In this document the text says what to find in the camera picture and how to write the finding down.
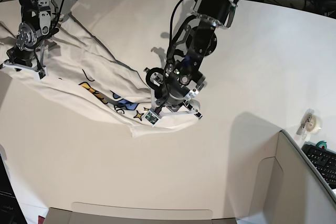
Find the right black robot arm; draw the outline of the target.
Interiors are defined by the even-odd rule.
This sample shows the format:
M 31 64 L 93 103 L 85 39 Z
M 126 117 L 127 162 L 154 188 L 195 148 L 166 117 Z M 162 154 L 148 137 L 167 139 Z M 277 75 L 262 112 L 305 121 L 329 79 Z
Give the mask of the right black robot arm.
M 58 32 L 61 8 L 55 0 L 19 0 L 22 21 L 16 44 L 7 51 L 3 67 L 16 71 L 43 70 L 45 41 Z

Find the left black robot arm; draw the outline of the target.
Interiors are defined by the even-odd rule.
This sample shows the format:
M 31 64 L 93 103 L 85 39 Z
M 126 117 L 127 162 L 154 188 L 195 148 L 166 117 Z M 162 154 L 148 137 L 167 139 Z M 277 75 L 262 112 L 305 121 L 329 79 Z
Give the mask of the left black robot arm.
M 195 0 L 192 15 L 170 36 L 164 68 L 146 72 L 147 85 L 154 92 L 152 113 L 163 107 L 177 112 L 195 98 L 205 85 L 200 72 L 204 57 L 217 45 L 215 30 L 230 28 L 240 0 Z

